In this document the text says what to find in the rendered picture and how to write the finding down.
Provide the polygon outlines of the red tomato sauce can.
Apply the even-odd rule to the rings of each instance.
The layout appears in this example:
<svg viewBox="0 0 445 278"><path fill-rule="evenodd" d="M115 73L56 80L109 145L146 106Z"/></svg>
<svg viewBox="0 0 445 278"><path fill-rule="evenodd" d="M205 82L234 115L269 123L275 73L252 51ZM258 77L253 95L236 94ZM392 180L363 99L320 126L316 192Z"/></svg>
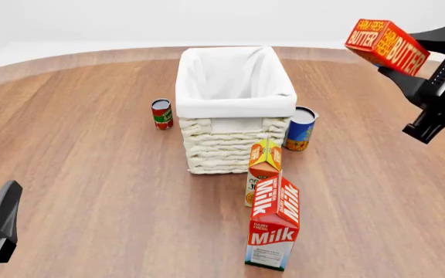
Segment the red tomato sauce can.
<svg viewBox="0 0 445 278"><path fill-rule="evenodd" d="M168 99L157 99L152 102L151 110L155 126L159 130L167 130L173 126L171 103Z"/></svg>

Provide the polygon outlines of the red and white milk carton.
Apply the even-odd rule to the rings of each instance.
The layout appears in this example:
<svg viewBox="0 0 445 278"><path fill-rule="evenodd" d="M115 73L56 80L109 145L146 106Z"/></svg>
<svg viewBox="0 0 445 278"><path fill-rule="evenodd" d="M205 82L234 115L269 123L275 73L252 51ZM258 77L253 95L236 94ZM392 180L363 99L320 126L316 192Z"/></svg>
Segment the red and white milk carton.
<svg viewBox="0 0 445 278"><path fill-rule="evenodd" d="M245 264L285 270L299 231L299 189L282 175L257 182Z"/></svg>

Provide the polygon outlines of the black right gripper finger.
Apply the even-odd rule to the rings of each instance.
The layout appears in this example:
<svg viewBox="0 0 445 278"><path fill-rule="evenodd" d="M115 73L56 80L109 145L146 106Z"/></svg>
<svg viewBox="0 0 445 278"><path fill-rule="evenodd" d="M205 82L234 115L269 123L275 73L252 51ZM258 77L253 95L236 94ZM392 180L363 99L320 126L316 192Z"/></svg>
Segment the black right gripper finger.
<svg viewBox="0 0 445 278"><path fill-rule="evenodd" d="M425 110L437 96L438 87L427 79L409 76L386 66L380 66L378 72L393 81L403 96L422 110Z"/></svg>
<svg viewBox="0 0 445 278"><path fill-rule="evenodd" d="M445 26L426 32L410 33L425 50L445 55Z"/></svg>

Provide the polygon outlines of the blue food can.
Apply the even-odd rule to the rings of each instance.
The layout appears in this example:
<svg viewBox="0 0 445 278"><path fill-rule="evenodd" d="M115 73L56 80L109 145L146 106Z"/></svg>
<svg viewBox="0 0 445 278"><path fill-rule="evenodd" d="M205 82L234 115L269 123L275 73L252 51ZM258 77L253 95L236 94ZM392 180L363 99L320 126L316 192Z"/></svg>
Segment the blue food can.
<svg viewBox="0 0 445 278"><path fill-rule="evenodd" d="M283 146L292 151L306 150L318 118L319 115L313 110L303 106L296 106L295 113L290 118Z"/></svg>

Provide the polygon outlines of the white woven basket with liner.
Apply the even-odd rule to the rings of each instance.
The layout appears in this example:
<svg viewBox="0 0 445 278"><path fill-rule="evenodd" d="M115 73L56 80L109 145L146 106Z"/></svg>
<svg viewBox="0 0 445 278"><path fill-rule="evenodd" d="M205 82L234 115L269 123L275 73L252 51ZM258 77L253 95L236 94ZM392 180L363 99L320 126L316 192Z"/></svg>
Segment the white woven basket with liner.
<svg viewBox="0 0 445 278"><path fill-rule="evenodd" d="M269 46L184 51L175 108L189 171L245 173L252 145L283 143L296 103L292 82Z"/></svg>

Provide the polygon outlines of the red butter box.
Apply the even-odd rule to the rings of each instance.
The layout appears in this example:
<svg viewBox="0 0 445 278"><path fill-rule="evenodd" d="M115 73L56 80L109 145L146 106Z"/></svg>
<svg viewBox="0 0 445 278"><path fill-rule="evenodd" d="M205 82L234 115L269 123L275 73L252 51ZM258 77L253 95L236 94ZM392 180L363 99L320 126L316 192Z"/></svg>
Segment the red butter box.
<svg viewBox="0 0 445 278"><path fill-rule="evenodd" d="M415 76L430 53L389 20L359 19L345 48L375 66Z"/></svg>

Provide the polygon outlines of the orange juice carton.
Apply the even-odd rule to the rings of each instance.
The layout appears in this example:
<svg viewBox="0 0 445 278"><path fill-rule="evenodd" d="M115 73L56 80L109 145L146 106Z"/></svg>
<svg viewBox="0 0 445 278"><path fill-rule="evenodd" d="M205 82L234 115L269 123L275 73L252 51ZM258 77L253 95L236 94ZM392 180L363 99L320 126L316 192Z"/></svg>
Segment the orange juice carton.
<svg viewBox="0 0 445 278"><path fill-rule="evenodd" d="M280 145L269 138L255 143L251 147L246 179L245 206L252 206L257 182L272 178L281 172L281 155Z"/></svg>

